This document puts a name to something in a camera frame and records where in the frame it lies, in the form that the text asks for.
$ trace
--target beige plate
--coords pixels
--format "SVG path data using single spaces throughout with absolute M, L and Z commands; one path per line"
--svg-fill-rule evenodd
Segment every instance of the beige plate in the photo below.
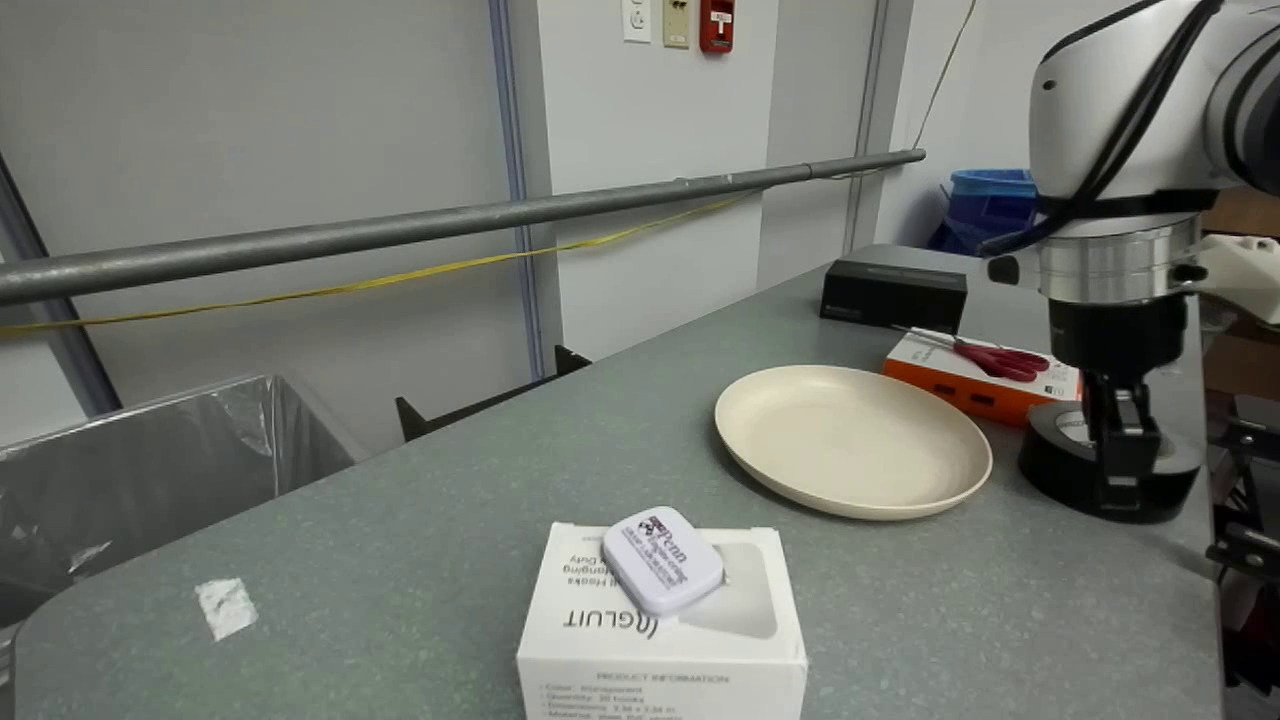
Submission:
M 746 377 L 722 392 L 718 427 L 771 493 L 856 521 L 935 514 L 991 475 L 991 444 L 965 413 L 856 369 Z

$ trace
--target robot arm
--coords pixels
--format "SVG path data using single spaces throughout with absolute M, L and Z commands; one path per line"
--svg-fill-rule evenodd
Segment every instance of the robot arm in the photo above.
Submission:
M 1216 188 L 1280 192 L 1280 6 L 1132 3 L 1062 38 L 1034 90 L 1044 222 L 997 250 L 1037 242 L 1051 353 L 1090 385 L 1090 438 L 1039 416 L 1019 463 L 1072 507 L 1166 521 L 1197 451 L 1157 427 L 1143 377 L 1184 353 L 1197 215 Z

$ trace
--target gray countertop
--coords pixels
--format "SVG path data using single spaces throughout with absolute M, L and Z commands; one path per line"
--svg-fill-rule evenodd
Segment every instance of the gray countertop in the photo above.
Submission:
M 678 503 L 779 529 L 814 657 L 809 717 L 1216 717 L 1206 489 L 1161 529 L 1037 497 L 1018 431 L 991 484 L 924 523 L 844 523 L 755 493 L 713 437 L 768 363 L 875 369 L 898 333 L 819 325 L 816 275 L 77 584 L 18 643 L 29 717 L 520 717 L 518 639 L 553 521 Z M 1044 335 L 1034 296 L 975 325 Z M 1191 369 L 1161 385 L 1197 431 Z M 197 584 L 260 623 L 211 643 Z

